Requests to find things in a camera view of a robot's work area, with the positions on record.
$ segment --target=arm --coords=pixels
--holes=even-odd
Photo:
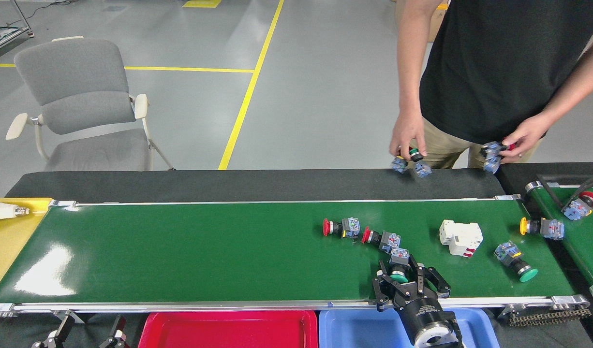
[[[409,143],[416,139],[419,151],[426,156],[423,139],[423,116],[419,101],[419,84],[423,56],[428,43],[430,20],[440,0],[398,0],[403,6],[398,23],[398,77],[400,82],[400,113],[391,134],[389,152],[408,159]]]
[[[542,112],[520,123],[518,128],[504,139],[505,145],[516,143],[517,146],[514,150],[501,152],[505,156],[501,163],[517,161],[519,154],[535,146],[535,143],[552,125],[591,92],[593,92],[593,45],[578,60],[568,79]]]

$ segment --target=black t-shirt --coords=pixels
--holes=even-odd
[[[593,0],[452,0],[423,74],[423,117],[484,144],[541,112],[593,34]]]

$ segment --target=cardboard box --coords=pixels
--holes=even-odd
[[[436,8],[434,13],[432,14],[432,19],[430,20],[430,34],[428,36],[428,42],[434,42],[436,34],[438,34],[438,29],[440,29],[441,24],[443,22],[443,17],[445,16],[445,13],[447,13],[448,6],[448,0],[442,0],[441,4]],[[396,2],[396,24],[399,24],[400,18],[402,17],[402,9],[403,0],[398,0],[398,2]]]
[[[445,13],[447,13],[447,2],[438,5],[434,11],[434,14],[432,15],[432,20],[430,20],[430,35],[428,36],[428,42],[434,42],[436,34],[438,34],[438,29],[441,28]]]

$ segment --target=red tray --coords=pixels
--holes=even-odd
[[[139,348],[318,348],[313,311],[155,313]]]

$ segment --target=gray chair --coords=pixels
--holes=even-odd
[[[33,125],[36,147],[47,161],[45,171],[151,170],[153,150],[173,169],[150,137],[146,94],[129,95],[122,57],[113,42],[57,39],[24,49],[14,61],[42,114],[17,115],[6,139],[19,137],[25,125]],[[61,143],[50,156],[43,147],[42,125],[68,134],[137,119],[143,128]]]

